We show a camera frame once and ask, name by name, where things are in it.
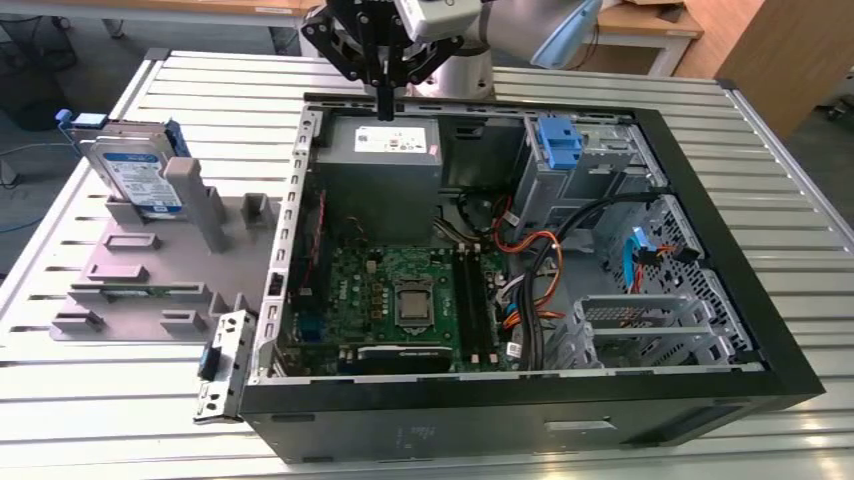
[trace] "blue cable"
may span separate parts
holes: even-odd
[[[44,220],[44,217],[40,217],[40,218],[35,219],[32,222],[26,223],[24,225],[19,225],[19,226],[16,226],[16,227],[6,228],[6,229],[0,230],[0,234],[4,234],[4,233],[12,233],[12,232],[16,232],[16,231],[19,231],[19,230],[23,230],[23,229],[26,229],[26,228],[28,228],[28,227],[32,227],[32,226],[34,226],[34,225],[36,225],[42,220]]]

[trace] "slotted metal surface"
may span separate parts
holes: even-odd
[[[0,466],[14,468],[3,478],[854,475],[852,240],[762,125],[744,116],[750,110],[736,108],[738,97],[704,80],[506,68],[495,88],[502,100],[662,112],[828,394],[673,449],[286,466],[247,425],[193,425],[201,345],[51,341],[51,319],[107,217],[107,190],[82,164],[0,290]],[[146,62],[114,114],[182,123],[221,195],[277,195],[306,91],[361,89],[322,61],[174,52]]]

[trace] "label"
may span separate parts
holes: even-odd
[[[505,213],[505,220],[514,227],[520,225],[520,217],[510,211],[508,213]]]
[[[522,345],[514,342],[508,343],[508,356],[513,358],[522,358]]]
[[[359,127],[355,151],[427,153],[427,130],[421,127]]]
[[[293,15],[294,10],[290,8],[275,8],[275,7],[255,7],[255,11],[258,13],[279,13],[282,15]]]
[[[150,153],[105,153],[113,177],[130,202],[143,211],[177,213],[182,210],[178,193],[161,176],[161,160]]]

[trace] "floor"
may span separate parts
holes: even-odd
[[[269,31],[259,27],[134,21],[125,26],[126,37],[113,40],[98,20],[72,19],[71,23],[68,36],[79,64],[59,74],[59,82],[78,111],[111,110],[151,47],[274,53]],[[63,140],[55,131],[32,133],[19,130],[0,114],[0,152],[23,145]],[[817,112],[793,135],[788,146],[837,209],[854,223],[854,189],[850,188],[854,179],[854,127],[829,123]],[[64,146],[31,148],[3,159],[23,177],[16,189],[0,189],[0,281],[35,226],[3,232],[42,218],[76,164],[71,149]]]

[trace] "blue clip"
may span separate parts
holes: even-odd
[[[67,108],[63,108],[59,112],[56,112],[54,119],[56,120],[56,125],[60,129],[68,128],[68,126],[71,125],[71,115],[71,110],[68,110]]]
[[[538,119],[540,141],[546,149],[549,166],[556,170],[573,170],[582,158],[584,140],[570,117]]]
[[[629,287],[629,289],[632,289],[632,286],[636,283],[634,260],[632,257],[636,248],[644,248],[650,252],[658,251],[658,248],[646,238],[646,233],[644,233],[644,229],[641,227],[634,227],[632,229],[632,235],[626,239],[626,244],[624,245],[624,278],[626,279],[626,287]]]

